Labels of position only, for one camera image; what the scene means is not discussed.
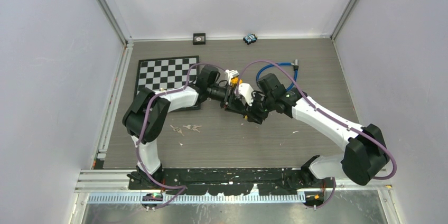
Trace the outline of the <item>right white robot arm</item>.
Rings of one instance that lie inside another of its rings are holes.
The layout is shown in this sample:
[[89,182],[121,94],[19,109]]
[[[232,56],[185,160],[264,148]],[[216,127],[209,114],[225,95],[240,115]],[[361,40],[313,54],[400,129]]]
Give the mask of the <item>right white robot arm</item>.
[[248,109],[247,119],[262,122],[271,111],[304,122],[329,138],[342,154],[317,155],[302,165],[302,182],[317,186],[322,179],[342,176],[358,185],[380,180],[377,175],[389,162],[393,164],[388,179],[396,173],[396,162],[387,149],[381,129],[369,124],[351,122],[318,104],[297,84],[286,89],[278,78],[269,73],[257,81],[259,91],[248,83],[237,83],[235,93]]

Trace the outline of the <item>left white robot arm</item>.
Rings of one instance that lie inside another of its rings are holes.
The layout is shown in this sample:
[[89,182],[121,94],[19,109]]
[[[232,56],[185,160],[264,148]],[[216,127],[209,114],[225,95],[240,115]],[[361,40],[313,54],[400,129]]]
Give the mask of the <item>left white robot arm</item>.
[[123,125],[132,137],[137,154],[137,171],[149,189],[162,185],[162,163],[157,152],[157,138],[167,114],[190,108],[211,99],[228,112],[246,115],[247,105],[238,98],[237,87],[242,83],[236,70],[225,70],[224,85],[218,83],[219,69],[203,63],[200,73],[191,81],[187,70],[183,86],[164,91],[144,88],[139,91],[123,117]]

